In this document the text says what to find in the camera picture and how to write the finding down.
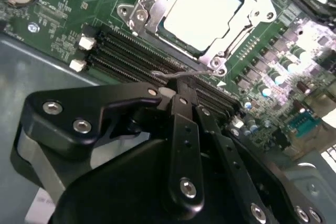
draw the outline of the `cpu socket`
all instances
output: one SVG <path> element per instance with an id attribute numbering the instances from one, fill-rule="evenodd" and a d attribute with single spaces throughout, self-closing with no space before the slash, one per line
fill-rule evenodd
<path id="1" fill-rule="evenodd" d="M 135 36 L 217 76 L 253 29 L 277 16 L 271 0 L 137 0 L 117 11 Z"/>

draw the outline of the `green circuit board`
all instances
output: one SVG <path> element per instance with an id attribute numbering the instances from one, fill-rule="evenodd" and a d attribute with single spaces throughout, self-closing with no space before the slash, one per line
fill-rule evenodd
<path id="1" fill-rule="evenodd" d="M 6 3 L 0 2 L 0 19 L 8 21 L 5 32 L 9 35 L 23 41 L 24 43 L 37 48 L 38 50 L 53 56 L 61 61 L 70 63 L 76 59 L 80 52 L 78 50 L 78 39 L 80 37 L 84 24 L 95 27 L 106 25 L 112 30 L 117 30 L 130 37 L 132 33 L 129 27 L 121 20 L 117 14 L 117 6 L 121 3 L 134 4 L 136 0 L 38 0 L 34 5 L 24 8 L 9 7 Z M 307 66 L 298 74 L 287 76 L 287 87 L 280 89 L 274 87 L 274 95 L 265 98 L 257 89 L 259 80 L 251 82 L 249 89 L 242 89 L 237 85 L 237 77 L 239 77 L 251 62 L 260 56 L 261 50 L 270 48 L 270 41 L 279 38 L 290 26 L 300 26 L 306 24 L 309 20 L 304 13 L 301 12 L 290 0 L 272 0 L 277 11 L 277 18 L 272 23 L 260 23 L 249 37 L 242 43 L 235 53 L 227 61 L 228 73 L 225 77 L 202 76 L 206 82 L 218 87 L 218 89 L 228 92 L 233 97 L 241 100 L 248 97 L 255 102 L 255 106 L 249 111 L 257 121 L 262 124 L 265 120 L 271 120 L 271 127 L 260 128 L 259 132 L 252 137 L 258 143 L 268 140 L 269 133 L 278 126 L 283 125 L 285 119 L 290 117 L 292 109 L 291 99 L 303 100 L 304 95 L 296 92 L 290 98 L 289 92 L 292 86 L 298 80 L 309 82 L 316 88 L 326 85 L 334 81 L 334 76 L 322 71 L 312 76 L 310 71 L 317 68 L 316 64 Z M 31 33 L 27 29 L 29 23 L 34 22 L 39 26 L 38 33 Z M 314 41 L 322 36 L 331 36 L 327 31 L 319 30 L 315 34 Z M 139 37 L 133 39 L 140 43 L 151 46 L 145 40 Z M 326 48 L 335 47 L 332 40 L 329 40 L 323 46 L 316 46 L 311 49 L 311 53 L 315 57 L 319 56 L 320 51 Z M 155 49 L 161 55 L 170 57 L 159 49 Z M 280 61 L 286 57 L 287 53 L 279 53 L 277 56 Z M 279 63 L 271 64 L 272 68 L 279 67 Z M 115 83 L 115 80 L 96 70 L 89 70 L 89 73 L 107 83 Z M 262 78 L 266 78 L 267 73 L 260 74 Z"/>

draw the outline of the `capacitor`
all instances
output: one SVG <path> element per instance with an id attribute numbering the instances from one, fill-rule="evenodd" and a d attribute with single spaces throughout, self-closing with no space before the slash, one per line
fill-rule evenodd
<path id="1" fill-rule="evenodd" d="M 270 120 L 265 120 L 265 121 L 264 121 L 264 126 L 265 126 L 265 128 L 270 128 L 271 125 L 272 125 L 272 123 L 271 123 Z"/>
<path id="2" fill-rule="evenodd" d="M 296 83 L 296 87 L 304 94 L 309 94 L 311 91 L 310 88 L 302 81 L 298 81 L 298 83 Z"/>
<path id="3" fill-rule="evenodd" d="M 243 102 L 244 108 L 246 108 L 248 110 L 250 110 L 252 108 L 252 103 L 251 103 L 251 101 L 248 97 L 244 97 L 242 99 L 242 102 Z"/>
<path id="4" fill-rule="evenodd" d="M 256 124 L 256 121 L 254 119 L 249 119 L 246 122 L 247 128 L 253 133 L 258 130 L 258 126 Z"/>
<path id="5" fill-rule="evenodd" d="M 267 87 L 265 84 L 261 84 L 258 87 L 259 91 L 262 93 L 263 96 L 269 97 L 272 94 L 272 89 Z"/>
<path id="6" fill-rule="evenodd" d="M 312 58 L 312 55 L 310 53 L 306 52 L 304 49 L 297 46 L 291 50 L 291 53 L 296 57 L 298 57 L 301 62 L 309 61 Z"/>
<path id="7" fill-rule="evenodd" d="M 299 100 L 293 101 L 293 107 L 299 112 L 299 113 L 305 113 L 306 108 L 303 106 L 303 104 Z"/>
<path id="8" fill-rule="evenodd" d="M 276 85 L 281 85 L 285 82 L 285 78 L 278 72 L 273 72 L 269 75 Z"/>
<path id="9" fill-rule="evenodd" d="M 294 73 L 298 69 L 298 65 L 292 62 L 290 59 L 285 60 L 281 65 L 286 68 L 289 73 Z"/>
<path id="10" fill-rule="evenodd" d="M 241 127 L 240 130 L 245 136 L 251 135 L 251 131 L 246 126 Z"/>

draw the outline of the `metal frame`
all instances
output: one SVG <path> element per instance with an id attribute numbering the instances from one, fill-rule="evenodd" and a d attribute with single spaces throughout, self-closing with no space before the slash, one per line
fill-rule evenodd
<path id="1" fill-rule="evenodd" d="M 195 61 L 212 69 L 214 75 L 224 76 L 228 70 L 225 62 L 260 22 L 273 22 L 277 16 L 271 0 L 243 0 L 243 4 L 228 23 L 223 38 L 213 41 L 198 59 L 176 44 L 158 34 L 158 25 L 174 8 L 177 0 L 137 0 L 134 5 L 120 4 L 118 15 L 129 26 L 133 35 L 150 40 L 160 40 Z"/>

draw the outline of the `black ram slot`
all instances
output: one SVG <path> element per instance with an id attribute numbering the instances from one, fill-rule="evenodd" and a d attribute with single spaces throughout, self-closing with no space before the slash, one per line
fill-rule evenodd
<path id="1" fill-rule="evenodd" d="M 90 65 L 121 82 L 145 81 L 158 87 L 166 85 L 167 80 L 150 74 L 156 70 L 164 73 L 184 71 L 150 48 L 118 32 L 101 32 L 97 38 L 96 50 L 88 57 Z M 227 120 L 240 109 L 240 103 L 232 97 L 209 85 L 200 77 L 193 77 L 199 103 L 221 120 Z"/>

